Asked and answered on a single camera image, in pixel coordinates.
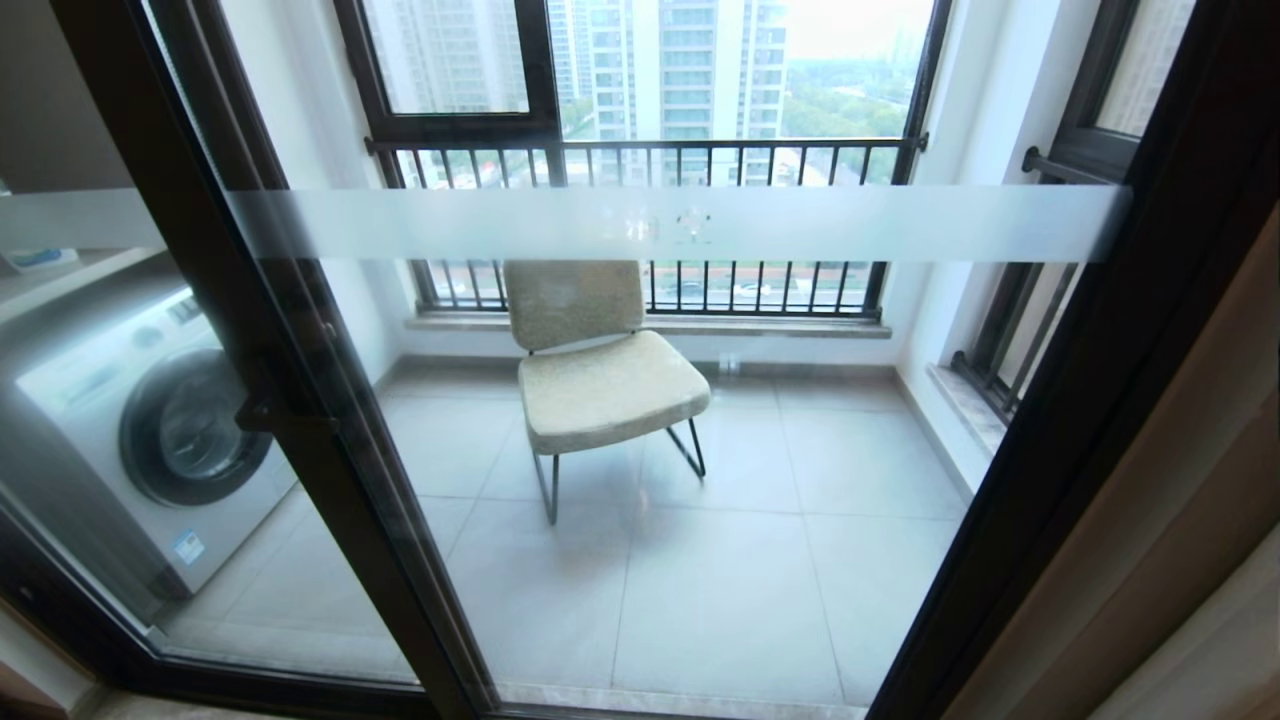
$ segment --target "tiled floor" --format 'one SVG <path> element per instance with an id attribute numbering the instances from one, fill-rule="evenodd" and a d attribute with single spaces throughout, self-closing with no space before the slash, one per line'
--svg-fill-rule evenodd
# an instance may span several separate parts
<path id="1" fill-rule="evenodd" d="M 698 418 L 705 483 L 664 434 L 566 455 L 552 528 L 513 373 L 412 369 L 387 387 L 503 692 L 783 703 L 730 710 L 755 716 L 870 703 L 964 500 L 887 379 L 739 378 L 713 393 Z M 166 632 L 215 655 L 411 678 L 300 491 Z"/>

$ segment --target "balcony railing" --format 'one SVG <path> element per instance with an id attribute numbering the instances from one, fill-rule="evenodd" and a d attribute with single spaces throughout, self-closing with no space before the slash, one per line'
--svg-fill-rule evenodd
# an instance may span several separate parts
<path id="1" fill-rule="evenodd" d="M 545 147 L 369 142 L 388 186 L 474 190 L 568 186 L 831 186 L 888 183 L 913 138 L 590 141 Z M 502 265 L 411 263 L 422 311 L 507 310 Z M 654 259 L 644 264 L 654 314 L 879 319 L 884 263 Z"/>

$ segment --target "washing machine control panel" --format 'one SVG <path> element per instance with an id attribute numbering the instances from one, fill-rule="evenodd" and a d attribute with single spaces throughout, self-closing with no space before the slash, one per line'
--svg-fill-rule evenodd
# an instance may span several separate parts
<path id="1" fill-rule="evenodd" d="M 128 393 L 155 363 L 209 332 L 191 290 L 101 331 L 18 378 L 18 387 L 52 419 L 110 393 Z"/>

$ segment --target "chair backrest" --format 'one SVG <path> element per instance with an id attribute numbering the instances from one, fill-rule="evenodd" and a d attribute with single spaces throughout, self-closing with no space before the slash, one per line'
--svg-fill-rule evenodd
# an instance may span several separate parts
<path id="1" fill-rule="evenodd" d="M 628 333 L 644 324 L 635 260 L 507 260 L 511 334 L 525 350 Z"/>

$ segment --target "washing machine door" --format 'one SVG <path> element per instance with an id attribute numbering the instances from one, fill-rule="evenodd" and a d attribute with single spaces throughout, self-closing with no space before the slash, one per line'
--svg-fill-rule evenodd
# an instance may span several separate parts
<path id="1" fill-rule="evenodd" d="M 221 348 L 182 352 L 134 387 L 120 419 L 120 456 L 133 483 L 172 505 L 207 505 L 236 492 L 262 464 L 271 436 L 246 433 L 246 392 Z"/>

